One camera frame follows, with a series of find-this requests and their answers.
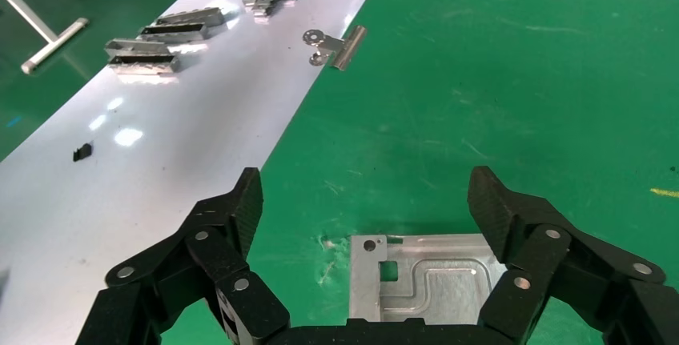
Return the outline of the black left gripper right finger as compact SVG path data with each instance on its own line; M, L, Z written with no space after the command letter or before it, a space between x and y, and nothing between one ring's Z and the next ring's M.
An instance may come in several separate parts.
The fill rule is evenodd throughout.
M675 344L678 293L656 264L573 226L547 199L473 168L468 208L506 270L479 324L527 343L546 303L568 304L607 344Z

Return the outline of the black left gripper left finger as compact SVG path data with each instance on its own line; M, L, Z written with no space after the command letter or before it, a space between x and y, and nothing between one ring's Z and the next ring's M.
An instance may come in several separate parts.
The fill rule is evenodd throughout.
M182 312L203 299L236 344L266 343L290 315L247 263L263 209L260 172L195 204L179 229L106 274L78 344L159 344Z

